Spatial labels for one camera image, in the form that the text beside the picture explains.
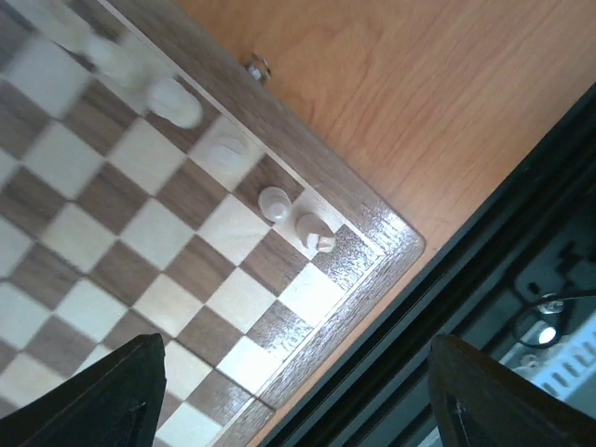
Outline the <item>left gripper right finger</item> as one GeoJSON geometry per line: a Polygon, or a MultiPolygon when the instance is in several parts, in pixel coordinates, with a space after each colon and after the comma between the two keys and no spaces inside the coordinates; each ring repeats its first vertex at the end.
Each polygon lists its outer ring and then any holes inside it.
{"type": "Polygon", "coordinates": [[[474,346],[436,336],[428,390],[444,446],[593,446],[595,420],[474,346]]]}

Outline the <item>white chess pawn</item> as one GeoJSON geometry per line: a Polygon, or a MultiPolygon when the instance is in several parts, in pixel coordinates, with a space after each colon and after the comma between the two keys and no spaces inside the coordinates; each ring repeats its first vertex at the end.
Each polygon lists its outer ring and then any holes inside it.
{"type": "Polygon", "coordinates": [[[203,106],[172,77],[156,80],[147,91],[151,112],[181,129],[196,127],[203,118],[203,106]]]}
{"type": "Polygon", "coordinates": [[[84,54],[102,75],[120,87],[139,90],[146,85],[147,77],[142,63],[115,42],[92,34],[84,54]]]}

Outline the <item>tall white chess piece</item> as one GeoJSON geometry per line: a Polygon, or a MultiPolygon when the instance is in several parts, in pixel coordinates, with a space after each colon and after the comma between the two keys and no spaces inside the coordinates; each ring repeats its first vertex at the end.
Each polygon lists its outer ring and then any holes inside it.
{"type": "Polygon", "coordinates": [[[217,175],[232,175],[241,171],[248,156],[248,146],[239,138],[220,136],[208,139],[206,166],[217,175]]]}

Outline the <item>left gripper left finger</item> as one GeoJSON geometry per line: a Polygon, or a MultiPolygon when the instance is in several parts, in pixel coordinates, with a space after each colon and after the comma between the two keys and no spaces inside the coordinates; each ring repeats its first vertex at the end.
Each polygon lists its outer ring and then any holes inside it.
{"type": "Polygon", "coordinates": [[[1,419],[3,446],[151,446],[166,388],[165,347],[142,334],[1,419]]]}

